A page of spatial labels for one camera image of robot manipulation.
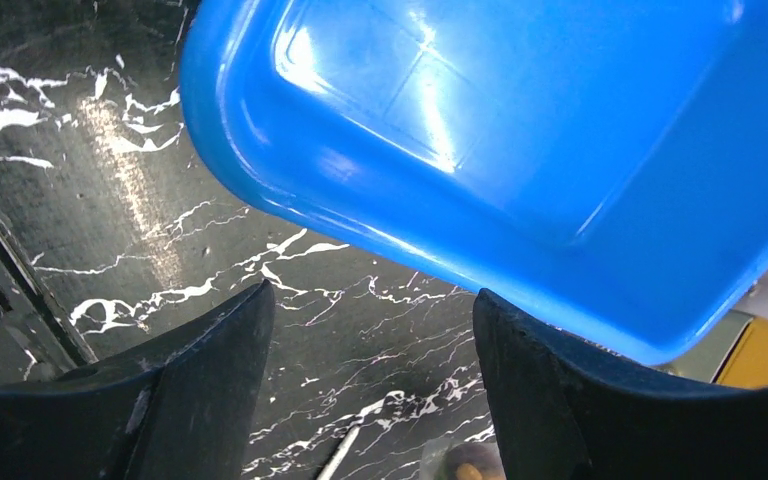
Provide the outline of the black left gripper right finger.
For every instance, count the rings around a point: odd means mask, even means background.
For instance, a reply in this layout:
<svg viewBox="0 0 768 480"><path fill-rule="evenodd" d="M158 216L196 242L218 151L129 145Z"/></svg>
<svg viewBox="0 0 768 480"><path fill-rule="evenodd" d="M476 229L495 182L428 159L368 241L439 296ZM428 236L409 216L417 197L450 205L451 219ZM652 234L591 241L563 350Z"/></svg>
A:
<svg viewBox="0 0 768 480"><path fill-rule="evenodd" d="M768 479L768 387L642 366L486 289L473 332L510 479Z"/></svg>

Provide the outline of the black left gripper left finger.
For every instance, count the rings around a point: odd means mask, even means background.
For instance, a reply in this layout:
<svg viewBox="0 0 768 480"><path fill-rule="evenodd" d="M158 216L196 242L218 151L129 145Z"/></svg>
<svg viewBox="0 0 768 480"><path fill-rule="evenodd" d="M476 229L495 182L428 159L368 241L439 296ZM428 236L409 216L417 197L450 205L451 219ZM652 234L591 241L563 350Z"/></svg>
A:
<svg viewBox="0 0 768 480"><path fill-rule="evenodd" d="M0 479L237 479L275 296L262 282L136 347L0 386Z"/></svg>

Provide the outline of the brown longan bunch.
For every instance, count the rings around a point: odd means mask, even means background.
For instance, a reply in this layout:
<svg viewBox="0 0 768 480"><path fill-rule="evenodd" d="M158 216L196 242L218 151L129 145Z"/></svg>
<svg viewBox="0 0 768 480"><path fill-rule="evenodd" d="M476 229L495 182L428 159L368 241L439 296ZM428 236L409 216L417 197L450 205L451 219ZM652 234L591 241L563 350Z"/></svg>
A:
<svg viewBox="0 0 768 480"><path fill-rule="evenodd" d="M456 480L483 480L483 472L475 465L470 463L463 463L459 465L454 471Z"/></svg>

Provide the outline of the blue plastic bin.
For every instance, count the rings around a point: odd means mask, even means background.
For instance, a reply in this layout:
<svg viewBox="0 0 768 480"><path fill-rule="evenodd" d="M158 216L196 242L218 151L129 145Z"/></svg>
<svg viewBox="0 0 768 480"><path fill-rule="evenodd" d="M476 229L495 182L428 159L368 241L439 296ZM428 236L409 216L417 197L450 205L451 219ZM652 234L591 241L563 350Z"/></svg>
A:
<svg viewBox="0 0 768 480"><path fill-rule="evenodd" d="M768 270L768 1L204 1L180 95L249 205L646 365Z"/></svg>

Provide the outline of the clear zip top bag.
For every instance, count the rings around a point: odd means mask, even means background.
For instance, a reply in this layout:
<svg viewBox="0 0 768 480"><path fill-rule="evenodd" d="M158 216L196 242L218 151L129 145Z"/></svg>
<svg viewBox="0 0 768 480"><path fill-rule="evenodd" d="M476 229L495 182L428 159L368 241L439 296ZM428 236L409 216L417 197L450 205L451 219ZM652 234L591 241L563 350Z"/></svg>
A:
<svg viewBox="0 0 768 480"><path fill-rule="evenodd" d="M454 471L463 463L470 463L479 468L483 472L483 480L506 478L499 449L495 443L459 442L448 437L425 443L418 478L456 480Z"/></svg>

